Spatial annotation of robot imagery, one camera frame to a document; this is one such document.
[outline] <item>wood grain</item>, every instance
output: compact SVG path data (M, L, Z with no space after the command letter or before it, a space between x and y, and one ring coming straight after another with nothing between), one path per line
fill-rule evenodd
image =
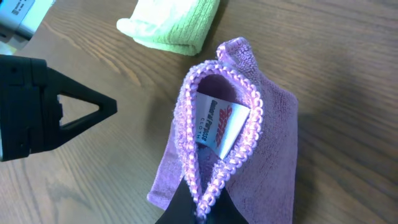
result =
M221 0L196 57L119 33L137 1L58 0L19 55L109 95L119 112L52 152L0 164L0 223L154 223L146 201L182 78L245 36L299 106L294 223L398 223L398 3ZM62 99L66 120L94 108Z

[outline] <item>black object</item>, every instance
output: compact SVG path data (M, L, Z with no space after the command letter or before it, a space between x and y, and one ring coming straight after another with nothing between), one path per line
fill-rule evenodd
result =
M155 224L199 224L194 216L196 209L187 182L182 179L169 206ZM206 217L204 224L248 224L225 188Z
M58 95L99 110L60 125ZM0 55L0 161L56 149L116 112L114 99L47 68L45 60Z

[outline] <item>electronic device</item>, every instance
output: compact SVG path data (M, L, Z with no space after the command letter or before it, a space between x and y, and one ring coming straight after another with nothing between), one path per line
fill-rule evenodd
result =
M55 0L0 0L0 42L23 48Z

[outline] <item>pink towel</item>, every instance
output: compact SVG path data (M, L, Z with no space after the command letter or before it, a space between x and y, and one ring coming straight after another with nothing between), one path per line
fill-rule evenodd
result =
M169 141L147 199L165 210L184 177L198 218L206 218L226 187L249 223L292 223L296 97L259 71L246 39L221 44L217 56L192 67L183 81ZM251 109L224 160L194 143L197 91Z

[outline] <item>folded green towel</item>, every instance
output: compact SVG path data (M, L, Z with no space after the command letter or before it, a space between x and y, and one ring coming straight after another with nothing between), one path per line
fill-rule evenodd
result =
M200 52L220 0L139 0L118 29L137 43L183 55Z

